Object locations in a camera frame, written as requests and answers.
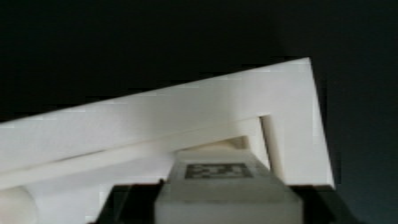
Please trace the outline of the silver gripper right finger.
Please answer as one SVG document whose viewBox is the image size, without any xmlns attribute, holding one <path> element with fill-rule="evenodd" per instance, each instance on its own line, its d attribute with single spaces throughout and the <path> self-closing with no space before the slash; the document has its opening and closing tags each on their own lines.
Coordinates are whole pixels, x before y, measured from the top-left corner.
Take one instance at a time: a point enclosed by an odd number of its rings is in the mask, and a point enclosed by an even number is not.
<svg viewBox="0 0 398 224">
<path fill-rule="evenodd" d="M 362 224 L 330 186 L 296 185 L 291 190 L 303 202 L 303 224 Z"/>
</svg>

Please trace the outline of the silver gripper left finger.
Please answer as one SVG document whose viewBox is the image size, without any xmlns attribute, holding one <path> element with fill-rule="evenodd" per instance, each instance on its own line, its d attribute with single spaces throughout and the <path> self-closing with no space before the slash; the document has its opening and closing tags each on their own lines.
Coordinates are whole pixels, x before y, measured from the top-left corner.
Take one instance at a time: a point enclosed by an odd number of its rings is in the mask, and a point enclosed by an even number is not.
<svg viewBox="0 0 398 224">
<path fill-rule="evenodd" d="M 154 201 L 163 181 L 115 185 L 95 221 L 88 224 L 154 224 Z"/>
</svg>

